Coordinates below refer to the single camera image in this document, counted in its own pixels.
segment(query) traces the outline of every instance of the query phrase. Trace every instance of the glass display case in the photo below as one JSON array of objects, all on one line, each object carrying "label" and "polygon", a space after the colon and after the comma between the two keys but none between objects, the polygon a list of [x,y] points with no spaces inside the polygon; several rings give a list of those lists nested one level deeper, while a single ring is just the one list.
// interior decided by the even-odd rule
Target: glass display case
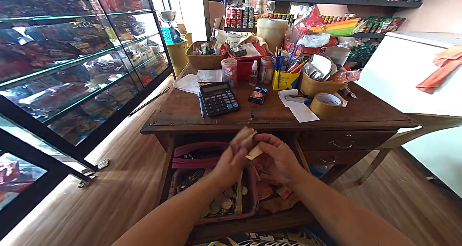
[{"label": "glass display case", "polygon": [[171,74],[159,29],[151,0],[0,0],[0,113],[83,160]]},{"label": "glass display case", "polygon": [[0,239],[69,174],[90,178],[0,129]]}]

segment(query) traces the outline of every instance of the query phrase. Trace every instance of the hand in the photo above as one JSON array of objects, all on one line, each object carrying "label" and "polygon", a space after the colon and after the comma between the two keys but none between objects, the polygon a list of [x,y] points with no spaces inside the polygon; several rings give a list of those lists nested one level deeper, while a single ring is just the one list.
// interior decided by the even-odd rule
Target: hand
[{"label": "hand", "polygon": [[231,187],[237,181],[244,166],[246,155],[246,148],[240,148],[236,155],[232,154],[231,147],[228,147],[228,149],[223,152],[217,165],[209,174],[213,179],[212,182],[216,184],[221,191]]},{"label": "hand", "polygon": [[281,184],[291,184],[300,175],[307,173],[298,163],[289,146],[278,137],[271,134],[257,134],[254,141],[258,147],[273,158],[274,162],[267,168],[267,171]]}]

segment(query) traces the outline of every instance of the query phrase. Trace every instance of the bottle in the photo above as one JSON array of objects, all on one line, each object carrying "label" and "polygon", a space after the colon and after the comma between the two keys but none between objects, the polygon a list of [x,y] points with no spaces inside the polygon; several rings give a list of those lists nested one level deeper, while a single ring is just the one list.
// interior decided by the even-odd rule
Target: bottle
[{"label": "bottle", "polygon": [[252,65],[252,72],[250,73],[249,84],[251,86],[256,86],[257,78],[258,78],[258,65],[257,65],[257,60],[254,60],[254,64]]}]

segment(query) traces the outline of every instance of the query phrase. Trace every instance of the calculator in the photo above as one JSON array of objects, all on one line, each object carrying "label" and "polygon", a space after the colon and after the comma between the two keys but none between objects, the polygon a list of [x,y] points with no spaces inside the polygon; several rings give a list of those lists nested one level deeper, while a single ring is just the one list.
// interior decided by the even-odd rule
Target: calculator
[{"label": "calculator", "polygon": [[204,110],[209,117],[232,113],[240,109],[228,82],[216,82],[200,87]]}]

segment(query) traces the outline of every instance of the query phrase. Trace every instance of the orange cloth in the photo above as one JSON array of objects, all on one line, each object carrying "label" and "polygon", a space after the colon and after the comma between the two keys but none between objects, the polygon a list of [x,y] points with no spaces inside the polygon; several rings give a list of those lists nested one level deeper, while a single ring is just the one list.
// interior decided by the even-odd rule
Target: orange cloth
[{"label": "orange cloth", "polygon": [[446,78],[462,65],[462,46],[455,45],[440,52],[433,60],[433,64],[440,67],[416,86],[417,89],[429,94],[442,86]]}]

